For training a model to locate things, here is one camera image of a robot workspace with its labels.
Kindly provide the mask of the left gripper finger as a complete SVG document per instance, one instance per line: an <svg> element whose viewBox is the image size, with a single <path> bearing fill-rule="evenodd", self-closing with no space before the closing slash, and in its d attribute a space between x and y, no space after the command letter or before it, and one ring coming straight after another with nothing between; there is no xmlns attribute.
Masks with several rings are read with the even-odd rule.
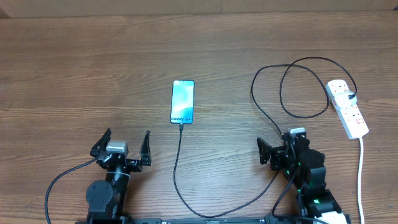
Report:
<svg viewBox="0 0 398 224"><path fill-rule="evenodd" d="M149 140L150 140L150 131L147 130L140 150L142 166L150 166L152 163Z"/></svg>
<svg viewBox="0 0 398 224"><path fill-rule="evenodd" d="M108 128L97 143L91 148L90 156L99 156L102 151L105 151L110 139L111 129Z"/></svg>

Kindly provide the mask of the Galaxy smartphone blue screen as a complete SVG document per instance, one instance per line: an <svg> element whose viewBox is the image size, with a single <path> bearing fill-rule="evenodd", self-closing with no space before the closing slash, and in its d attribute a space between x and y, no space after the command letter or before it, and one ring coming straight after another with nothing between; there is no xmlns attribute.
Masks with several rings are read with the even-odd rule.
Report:
<svg viewBox="0 0 398 224"><path fill-rule="evenodd" d="M170 122L173 124L192 124L194 112L195 82L193 80L174 80Z"/></svg>

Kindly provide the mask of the white power strip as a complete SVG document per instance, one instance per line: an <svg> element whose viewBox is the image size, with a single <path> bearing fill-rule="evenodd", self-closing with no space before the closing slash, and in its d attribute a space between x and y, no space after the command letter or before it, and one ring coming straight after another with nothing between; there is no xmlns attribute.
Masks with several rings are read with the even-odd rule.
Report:
<svg viewBox="0 0 398 224"><path fill-rule="evenodd" d="M350 91L344 80L332 80L326 84L329 99L332 95ZM369 132L367 124L358 108L357 103L345 110L337 111L337 115L349 139L362 138Z"/></svg>

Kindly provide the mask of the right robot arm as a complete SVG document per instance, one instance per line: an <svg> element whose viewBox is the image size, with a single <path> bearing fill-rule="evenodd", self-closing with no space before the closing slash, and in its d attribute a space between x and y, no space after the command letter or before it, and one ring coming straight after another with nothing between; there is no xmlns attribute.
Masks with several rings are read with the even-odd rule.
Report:
<svg viewBox="0 0 398 224"><path fill-rule="evenodd" d="M333 194L326 188L325 155L310 149L310 140L305 132L282 135L283 146L272 147L262 138L257 138L260 163L271 163L271 169L284 171L288 180L272 208L266 215L266 223L351 223L349 215L345 215ZM277 215L275 210L284 195L294 186L297 189L295 203L296 215Z"/></svg>

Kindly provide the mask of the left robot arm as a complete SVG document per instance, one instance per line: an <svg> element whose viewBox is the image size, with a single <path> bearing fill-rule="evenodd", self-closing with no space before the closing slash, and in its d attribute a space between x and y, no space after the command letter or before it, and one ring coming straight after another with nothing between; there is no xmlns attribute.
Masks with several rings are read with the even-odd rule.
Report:
<svg viewBox="0 0 398 224"><path fill-rule="evenodd" d="M134 223L133 217L124 212L124 204L131 173L142 172L144 166L152 163L149 137L150 132L146 131L140 159L129 159L127 142L112 140L110 129L91 148L90 155L106 170L106 177L93 182L86 190L86 223Z"/></svg>

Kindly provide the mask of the white charger adapter plug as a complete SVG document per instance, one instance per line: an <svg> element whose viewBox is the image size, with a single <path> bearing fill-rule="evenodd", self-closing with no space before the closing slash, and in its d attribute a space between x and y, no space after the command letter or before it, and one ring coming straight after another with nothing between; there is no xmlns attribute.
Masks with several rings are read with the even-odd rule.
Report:
<svg viewBox="0 0 398 224"><path fill-rule="evenodd" d="M348 109L357 103L357 97L352 91L332 95L330 100L337 111Z"/></svg>

